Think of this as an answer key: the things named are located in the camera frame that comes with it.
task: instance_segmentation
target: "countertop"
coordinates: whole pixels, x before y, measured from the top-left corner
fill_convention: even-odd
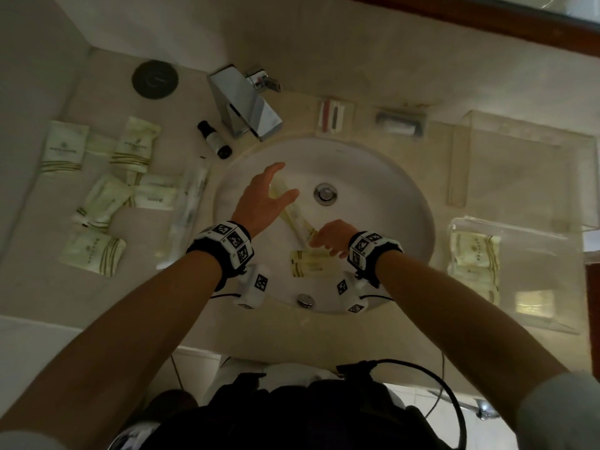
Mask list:
[[[181,174],[190,155],[210,158],[211,173],[196,232],[212,223],[213,196],[232,161],[285,138],[314,135],[318,97],[267,92],[263,95],[284,120],[281,131],[264,143],[251,134],[233,141],[220,123],[205,73],[179,67],[176,91],[165,99],[151,101],[139,97],[130,84],[131,74],[142,61],[114,52],[94,52],[62,120],[89,125],[115,138],[131,115],[159,124],[162,134],[154,144],[151,173]],[[426,139],[416,142],[370,129],[369,123],[361,120],[371,113],[369,107],[356,107],[355,126],[346,140],[387,156],[416,182],[436,225],[430,264],[444,270],[449,258],[446,228],[451,219],[464,216],[464,211],[446,205],[453,128],[431,122]],[[230,141],[234,151],[231,158],[223,161],[209,150],[196,129],[203,119]],[[85,328],[156,274],[154,253],[168,230],[170,212],[124,207],[115,214],[109,233],[123,238],[127,249],[113,278],[56,260],[70,233],[72,212],[99,175],[108,170],[107,158],[87,154],[81,173],[38,177],[0,264],[0,314]],[[581,237],[574,235],[574,242],[581,243]],[[228,284],[224,292],[233,287]],[[591,370],[588,333],[529,331],[571,370]],[[216,299],[208,303],[182,345],[267,363],[296,362],[330,370],[363,359],[395,358],[439,373],[442,362],[440,351],[391,302],[365,314],[347,316],[292,308],[272,297],[254,311],[236,307],[227,299]],[[408,368],[380,366],[373,374],[388,383],[434,386],[432,380]],[[445,377],[457,392],[477,393],[451,363],[446,364]]]

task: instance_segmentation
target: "white sink basin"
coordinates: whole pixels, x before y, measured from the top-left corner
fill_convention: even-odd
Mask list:
[[[435,242],[433,218],[421,191],[402,169],[388,159],[355,145],[321,138],[299,138],[266,147],[238,158],[227,170],[215,196],[215,221],[229,219],[251,178],[266,166],[284,161],[278,172],[289,189],[300,189],[296,203],[304,218],[316,229],[334,219],[343,219],[359,230],[375,230],[402,244],[405,253],[429,262]],[[313,196],[321,183],[338,193],[331,206],[322,206]],[[354,271],[339,260],[340,273],[331,278],[293,278],[290,252],[303,249],[292,229],[278,218],[252,241],[254,262],[271,269],[267,293],[292,306],[299,294],[315,300],[312,311],[341,313],[336,285],[341,271]],[[387,295],[385,289],[366,286],[364,295]],[[386,300],[368,298],[368,309]]]

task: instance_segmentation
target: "wall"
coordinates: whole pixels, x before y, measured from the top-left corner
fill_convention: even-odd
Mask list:
[[[349,0],[57,0],[94,46],[455,123],[471,109],[600,134],[600,59]]]
[[[53,0],[0,0],[0,254],[89,44]]]

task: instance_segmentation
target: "faucet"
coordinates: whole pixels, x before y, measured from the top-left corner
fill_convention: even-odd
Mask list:
[[[208,76],[208,83],[221,120],[234,138],[250,130],[262,142],[281,129],[283,121],[259,95],[267,88],[281,93],[281,85],[264,69],[244,76],[229,65]]]

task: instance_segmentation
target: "sleeve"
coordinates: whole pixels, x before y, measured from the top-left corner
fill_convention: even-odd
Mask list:
[[[0,432],[0,450],[67,450],[56,439],[32,431]]]
[[[600,448],[600,383],[566,372],[537,386],[517,412],[520,450]]]

